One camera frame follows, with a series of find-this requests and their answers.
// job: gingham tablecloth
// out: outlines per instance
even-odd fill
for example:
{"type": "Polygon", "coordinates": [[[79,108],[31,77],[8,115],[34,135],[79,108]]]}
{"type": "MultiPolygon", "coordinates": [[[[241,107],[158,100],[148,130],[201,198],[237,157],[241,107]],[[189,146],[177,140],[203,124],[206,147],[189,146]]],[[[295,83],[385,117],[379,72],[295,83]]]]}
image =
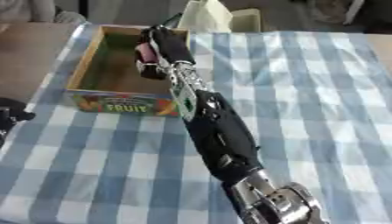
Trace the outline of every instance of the gingham tablecloth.
{"type": "MultiPolygon", "coordinates": [[[[76,30],[29,104],[38,116],[0,151],[0,219],[238,223],[180,119],[67,106],[93,30],[76,30]]],[[[191,48],[278,184],[306,185],[331,223],[392,223],[392,80],[364,35],[206,33],[191,48]]]]}

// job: robotic arm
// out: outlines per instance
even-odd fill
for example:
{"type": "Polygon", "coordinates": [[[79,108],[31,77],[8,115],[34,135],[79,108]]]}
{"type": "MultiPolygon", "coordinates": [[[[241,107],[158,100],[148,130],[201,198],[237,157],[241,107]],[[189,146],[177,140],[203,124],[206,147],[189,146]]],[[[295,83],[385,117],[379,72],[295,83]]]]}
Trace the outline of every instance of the robotic arm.
{"type": "Polygon", "coordinates": [[[243,120],[207,88],[183,40],[163,26],[143,31],[136,64],[143,77],[170,77],[171,94],[197,151],[245,224],[326,224],[305,187],[274,186],[243,120]]]}

